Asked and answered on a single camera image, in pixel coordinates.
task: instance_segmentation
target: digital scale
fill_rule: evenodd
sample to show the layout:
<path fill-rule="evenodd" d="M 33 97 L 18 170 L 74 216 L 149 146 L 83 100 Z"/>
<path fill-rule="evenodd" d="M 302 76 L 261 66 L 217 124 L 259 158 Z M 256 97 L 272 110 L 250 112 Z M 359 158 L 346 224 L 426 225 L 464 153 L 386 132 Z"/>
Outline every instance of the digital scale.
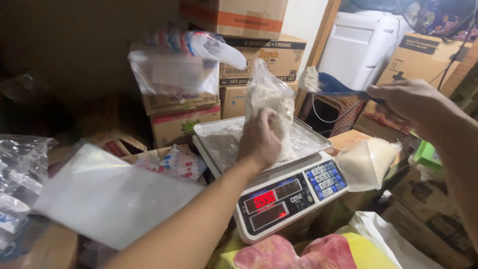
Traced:
<path fill-rule="evenodd" d="M 193 142 L 214 177 L 234 163 L 244 117 L 194 126 Z M 294 119 L 292 160 L 276 163 L 259 174 L 241 194 L 234 218 L 246 244 L 254 244 L 316 212 L 348 191 L 334 158 L 323 150 L 331 146 L 323 136 Z"/>

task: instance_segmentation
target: green object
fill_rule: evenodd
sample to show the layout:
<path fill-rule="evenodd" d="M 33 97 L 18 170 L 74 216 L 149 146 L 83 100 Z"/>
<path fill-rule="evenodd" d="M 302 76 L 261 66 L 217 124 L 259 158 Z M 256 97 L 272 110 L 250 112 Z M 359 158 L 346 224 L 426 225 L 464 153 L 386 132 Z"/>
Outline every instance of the green object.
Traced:
<path fill-rule="evenodd" d="M 435 172 L 441 173 L 442 171 L 442 161 L 440 160 L 435 147 L 427 141 L 423 140 L 420 143 L 413 160 Z"/>

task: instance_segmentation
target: blue button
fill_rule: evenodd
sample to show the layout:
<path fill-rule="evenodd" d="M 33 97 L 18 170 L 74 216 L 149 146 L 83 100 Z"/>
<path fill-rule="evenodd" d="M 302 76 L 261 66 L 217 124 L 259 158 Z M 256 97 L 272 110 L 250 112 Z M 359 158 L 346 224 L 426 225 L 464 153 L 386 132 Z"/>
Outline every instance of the blue button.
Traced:
<path fill-rule="evenodd" d="M 322 201 L 325 198 L 324 194 L 321 191 L 318 191 L 317 195 L 319 196 L 319 201 Z"/>

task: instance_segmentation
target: air vent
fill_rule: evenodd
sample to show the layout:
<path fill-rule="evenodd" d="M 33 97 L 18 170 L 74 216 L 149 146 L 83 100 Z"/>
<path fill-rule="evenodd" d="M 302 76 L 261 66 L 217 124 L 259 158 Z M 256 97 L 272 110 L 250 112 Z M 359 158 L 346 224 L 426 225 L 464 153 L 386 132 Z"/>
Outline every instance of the air vent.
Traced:
<path fill-rule="evenodd" d="M 373 30 L 357 29 L 344 26 L 335 27 L 334 37 L 344 37 L 348 39 L 369 42 L 372 37 Z"/>

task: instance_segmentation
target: blue scoop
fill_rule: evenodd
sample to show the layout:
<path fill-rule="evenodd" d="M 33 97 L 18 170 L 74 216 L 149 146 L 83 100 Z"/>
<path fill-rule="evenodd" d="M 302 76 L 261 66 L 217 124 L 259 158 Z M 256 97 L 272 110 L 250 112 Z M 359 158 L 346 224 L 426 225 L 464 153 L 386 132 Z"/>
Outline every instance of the blue scoop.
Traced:
<path fill-rule="evenodd" d="M 320 91 L 314 92 L 316 95 L 323 96 L 358 96 L 365 100 L 372 100 L 378 104 L 385 103 L 383 99 L 372 98 L 367 92 L 361 90 L 352 90 L 349 87 L 342 84 L 335 77 L 324 73 L 319 72 L 319 82 L 320 82 Z"/>

